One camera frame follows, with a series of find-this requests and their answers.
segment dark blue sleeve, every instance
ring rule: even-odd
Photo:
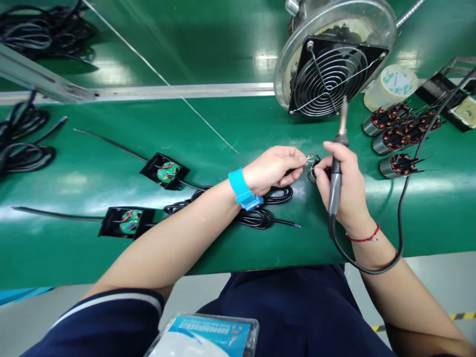
[[[23,357],[142,357],[159,333],[162,296],[119,289],[91,296],[65,312]]]

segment label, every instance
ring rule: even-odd
[[[399,70],[385,69],[382,73],[382,82],[391,93],[406,96],[413,89],[412,79]]]
[[[247,323],[179,315],[151,355],[243,357],[249,330]]]

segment wrist strap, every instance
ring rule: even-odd
[[[240,204],[246,211],[263,204],[263,197],[255,196],[248,188],[243,176],[243,169],[239,169],[228,174],[230,185],[237,195],[237,203]]]
[[[346,236],[347,238],[349,238],[351,241],[356,241],[356,242],[362,242],[362,241],[378,241],[377,238],[375,238],[375,235],[378,233],[378,231],[380,230],[380,226],[378,225],[377,223],[377,229],[375,230],[375,232],[370,236],[370,238],[367,238],[367,239],[352,239],[350,235],[348,235],[346,233]]]

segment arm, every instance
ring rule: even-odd
[[[338,220],[353,239],[366,239],[376,229],[365,201],[365,182],[358,169],[357,155],[338,143],[324,142],[324,148],[341,161],[342,189]],[[317,187],[324,204],[329,201],[329,180],[323,169],[332,156],[316,165]],[[396,250],[380,230],[377,241],[353,242],[359,264],[368,269],[387,265]],[[453,354],[476,356],[476,350],[442,309],[404,259],[380,275],[361,273],[367,291],[386,324],[392,348],[399,356]]]
[[[275,146],[243,169],[255,195],[293,183],[306,164],[294,147]],[[285,176],[289,169],[292,173]],[[163,220],[131,244],[85,296],[118,288],[159,291],[164,299],[241,209],[228,180]]]

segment fume extractor fan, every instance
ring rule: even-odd
[[[290,115],[339,113],[378,74],[396,38],[384,0],[287,0],[290,38],[276,64],[274,90]]]

